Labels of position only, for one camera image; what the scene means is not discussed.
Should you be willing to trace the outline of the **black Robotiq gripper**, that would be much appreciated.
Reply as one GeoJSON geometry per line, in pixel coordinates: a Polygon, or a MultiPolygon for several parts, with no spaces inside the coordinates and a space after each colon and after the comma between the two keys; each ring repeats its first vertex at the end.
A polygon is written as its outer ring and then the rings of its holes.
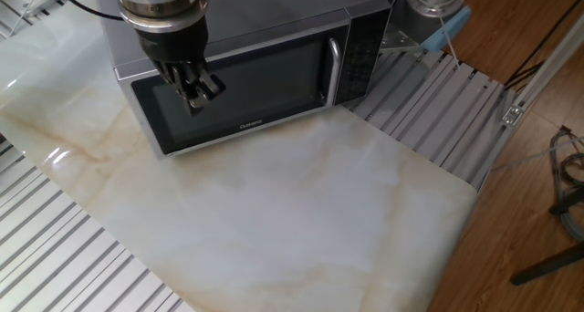
{"type": "Polygon", "coordinates": [[[206,19],[168,33],[137,31],[142,50],[162,79],[182,98],[186,112],[196,117],[202,107],[226,89],[224,82],[206,70],[208,42],[206,19]]]}

